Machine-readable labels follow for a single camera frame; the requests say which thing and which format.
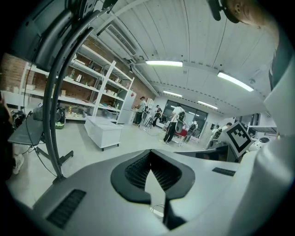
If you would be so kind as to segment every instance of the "white shirt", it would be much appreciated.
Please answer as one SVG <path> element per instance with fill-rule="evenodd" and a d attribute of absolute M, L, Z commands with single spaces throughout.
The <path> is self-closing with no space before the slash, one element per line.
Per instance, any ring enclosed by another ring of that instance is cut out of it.
<path fill-rule="evenodd" d="M 138 112 L 139 113 L 144 112 L 144 109 L 146 108 L 146 105 L 147 105 L 147 102 L 142 100 L 141 103 L 140 103 L 140 107 L 138 109 Z"/>
<path fill-rule="evenodd" d="M 181 108 L 180 106 L 175 107 L 172 112 L 172 113 L 175 113 L 175 116 L 172 117 L 171 122 L 177 122 L 178 115 L 181 112 L 184 112 L 183 108 Z"/>

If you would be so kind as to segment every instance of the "white refrigerator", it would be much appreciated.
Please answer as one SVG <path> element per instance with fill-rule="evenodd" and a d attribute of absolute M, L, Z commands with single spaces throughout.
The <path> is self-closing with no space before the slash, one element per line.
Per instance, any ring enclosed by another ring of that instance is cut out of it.
<path fill-rule="evenodd" d="M 136 93 L 129 90 L 125 97 L 125 101 L 123 103 L 121 112 L 118 117 L 118 124 L 126 124 L 129 122 L 129 119 L 133 113 L 131 108 L 132 108 L 135 97 L 136 97 Z"/>

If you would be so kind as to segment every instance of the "metal frame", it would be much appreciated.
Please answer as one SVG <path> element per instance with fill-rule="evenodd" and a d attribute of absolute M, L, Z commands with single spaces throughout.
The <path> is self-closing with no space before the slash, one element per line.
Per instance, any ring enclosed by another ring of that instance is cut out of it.
<path fill-rule="evenodd" d="M 99 93 L 98 93 L 98 95 L 97 95 L 97 98 L 96 98 L 96 103 L 95 103 L 95 107 L 94 107 L 94 111 L 93 111 L 93 113 L 92 113 L 92 116 L 96 116 L 96 114 L 97 114 L 97 109 L 98 109 L 98 105 L 99 105 L 100 100 L 101 100 L 101 96 L 102 96 L 102 94 L 103 94 L 103 90 L 104 90 L 105 87 L 106 87 L 107 80 L 108 80 L 108 78 L 110 77 L 110 75 L 111 75 L 111 73 L 112 73 L 112 70 L 113 70 L 115 64 L 116 64 L 116 62 L 113 61 L 112 64 L 111 64 L 111 66 L 110 66 L 110 68 L 109 68 L 109 70 L 108 70 L 107 73 L 106 73 L 106 76 L 105 76 L 105 78 L 104 78 L 104 81 L 102 82 L 102 85 L 101 85 L 101 87 L 100 87 L 100 91 L 99 91 Z"/>
<path fill-rule="evenodd" d="M 50 156 L 51 163 L 57 174 L 57 177 L 53 181 L 53 183 L 58 183 L 62 181 L 63 179 L 65 179 L 65 177 L 63 176 L 61 172 L 61 168 L 59 166 L 59 156 L 56 155 L 57 145 L 56 145 L 55 134 L 52 134 L 50 132 L 50 108 L 51 108 L 50 103 L 51 103 L 51 94 L 52 94 L 55 78 L 59 72 L 61 65 L 63 64 L 64 57 L 66 57 L 68 51 L 72 48 L 72 45 L 75 43 L 77 38 L 81 35 L 82 32 L 86 30 L 86 28 L 89 26 L 89 24 L 93 20 L 95 20 L 97 17 L 104 14 L 108 10 L 109 8 L 106 8 L 105 10 L 101 12 L 97 10 L 91 13 L 85 19 L 83 19 L 81 24 L 76 28 L 75 32 L 73 32 L 73 34 L 68 38 L 67 42 L 63 45 L 63 47 L 59 51 L 48 75 L 48 80 L 45 87 L 44 98 L 43 98 L 43 129 L 44 129 L 44 136 L 45 136 L 48 155 Z"/>
<path fill-rule="evenodd" d="M 77 43 L 72 48 L 67 59 L 65 60 L 65 63 L 63 64 L 63 66 L 60 70 L 59 77 L 58 77 L 57 81 L 55 82 L 55 89 L 54 89 L 54 94 L 53 94 L 53 98 L 52 98 L 51 112 L 50 112 L 50 131 L 51 131 L 53 150 L 54 150 L 54 153 L 57 157 L 59 157 L 59 152 L 58 152 L 57 142 L 56 142 L 55 119 L 56 119 L 57 103 L 58 103 L 58 99 L 59 99 L 59 92 L 61 90 L 61 84 L 62 84 L 63 79 L 65 77 L 67 68 L 70 65 L 71 60 L 74 57 L 76 51 L 78 51 L 79 47 L 83 44 L 83 42 L 86 40 L 86 38 L 91 34 L 91 32 L 93 30 L 94 29 L 92 27 L 90 27 L 79 37 L 79 39 L 77 40 Z"/>

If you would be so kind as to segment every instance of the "black vent grille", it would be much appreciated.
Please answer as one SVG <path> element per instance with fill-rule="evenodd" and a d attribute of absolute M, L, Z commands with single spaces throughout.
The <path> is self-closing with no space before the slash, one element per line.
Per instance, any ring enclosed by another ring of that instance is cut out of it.
<path fill-rule="evenodd" d="M 151 165 L 148 161 L 149 153 L 125 169 L 125 177 L 129 183 L 144 190 Z"/>
<path fill-rule="evenodd" d="M 82 190 L 75 189 L 71 191 L 47 217 L 47 220 L 55 226 L 63 229 L 85 195 L 86 192 Z"/>
<path fill-rule="evenodd" d="M 166 191 L 171 188 L 182 176 L 179 168 L 155 154 L 152 158 L 152 172 L 161 188 Z"/>

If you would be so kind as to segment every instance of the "white cabinet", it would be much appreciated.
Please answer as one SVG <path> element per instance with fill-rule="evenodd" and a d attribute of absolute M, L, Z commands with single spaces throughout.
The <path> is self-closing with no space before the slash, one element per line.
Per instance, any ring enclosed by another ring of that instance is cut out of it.
<path fill-rule="evenodd" d="M 147 106 L 148 106 L 149 109 L 153 108 L 153 99 L 151 99 L 151 98 L 147 99 Z"/>
<path fill-rule="evenodd" d="M 113 124 L 103 117 L 87 116 L 84 126 L 88 136 L 102 151 L 106 147 L 119 146 L 123 129 L 121 125 Z"/>
<path fill-rule="evenodd" d="M 136 111 L 131 110 L 131 116 L 130 116 L 130 119 L 129 119 L 129 121 L 128 121 L 128 124 L 132 124 L 132 123 L 133 123 L 136 114 L 137 114 Z"/>

